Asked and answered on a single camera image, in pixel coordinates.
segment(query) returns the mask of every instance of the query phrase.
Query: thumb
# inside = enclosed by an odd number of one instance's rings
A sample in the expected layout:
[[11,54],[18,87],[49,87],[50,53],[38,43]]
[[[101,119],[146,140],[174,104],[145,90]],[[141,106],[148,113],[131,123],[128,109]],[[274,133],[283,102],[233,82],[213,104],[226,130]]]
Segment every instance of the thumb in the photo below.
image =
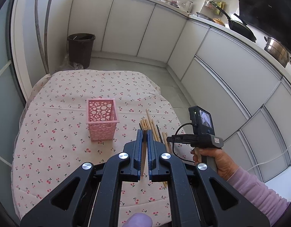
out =
[[200,148],[199,153],[203,156],[216,157],[217,150],[216,148]]

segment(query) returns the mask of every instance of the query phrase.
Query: black chopstick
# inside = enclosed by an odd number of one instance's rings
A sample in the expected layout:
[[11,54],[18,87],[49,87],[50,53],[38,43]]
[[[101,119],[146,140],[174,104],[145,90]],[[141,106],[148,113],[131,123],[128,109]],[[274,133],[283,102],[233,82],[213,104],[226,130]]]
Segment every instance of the black chopstick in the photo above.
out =
[[158,125],[156,125],[156,126],[157,126],[157,131],[158,131],[158,134],[159,134],[160,141],[163,143],[163,139],[162,139],[162,137],[161,137],[159,127],[158,127]]

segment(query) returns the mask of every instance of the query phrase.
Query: pipe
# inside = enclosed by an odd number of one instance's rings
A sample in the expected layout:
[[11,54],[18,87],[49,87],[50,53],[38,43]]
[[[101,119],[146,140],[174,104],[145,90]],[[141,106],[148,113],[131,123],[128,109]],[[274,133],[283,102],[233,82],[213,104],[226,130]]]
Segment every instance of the pipe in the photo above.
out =
[[51,7],[52,0],[48,0],[47,11],[46,11],[46,19],[45,19],[45,31],[44,31],[44,53],[45,53],[45,60],[49,67],[48,61],[48,23],[49,23],[49,13]]
[[49,74],[49,66],[46,62],[45,54],[43,52],[43,45],[41,43],[41,37],[40,37],[40,29],[39,29],[39,21],[38,21],[38,0],[35,0],[35,5],[34,5],[34,16],[35,16],[35,29],[36,29],[36,37],[37,37],[37,43],[38,43],[38,48],[40,52],[40,57],[43,62],[43,67],[45,68],[46,74]]

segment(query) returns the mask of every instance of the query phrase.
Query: pink plastic basket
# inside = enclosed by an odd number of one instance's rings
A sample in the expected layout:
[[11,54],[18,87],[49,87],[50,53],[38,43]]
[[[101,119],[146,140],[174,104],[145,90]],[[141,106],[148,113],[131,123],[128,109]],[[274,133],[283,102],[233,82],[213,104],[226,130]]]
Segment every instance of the pink plastic basket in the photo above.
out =
[[87,125],[91,141],[112,140],[119,123],[115,99],[87,99]]

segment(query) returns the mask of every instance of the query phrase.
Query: black pan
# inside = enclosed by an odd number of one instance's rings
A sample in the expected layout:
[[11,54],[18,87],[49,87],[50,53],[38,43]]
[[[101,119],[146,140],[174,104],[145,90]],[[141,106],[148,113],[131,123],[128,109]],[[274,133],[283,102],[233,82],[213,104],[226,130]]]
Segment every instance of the black pan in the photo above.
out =
[[254,35],[254,33],[252,33],[251,29],[247,27],[247,24],[242,20],[240,19],[240,17],[234,13],[235,16],[237,16],[243,23],[239,22],[239,21],[235,21],[235,20],[232,20],[229,15],[220,7],[216,6],[217,9],[220,10],[221,13],[223,13],[227,20],[228,20],[228,25],[230,27],[231,30],[239,33],[240,35],[248,38],[249,40],[251,40],[252,42],[256,42],[256,37]]

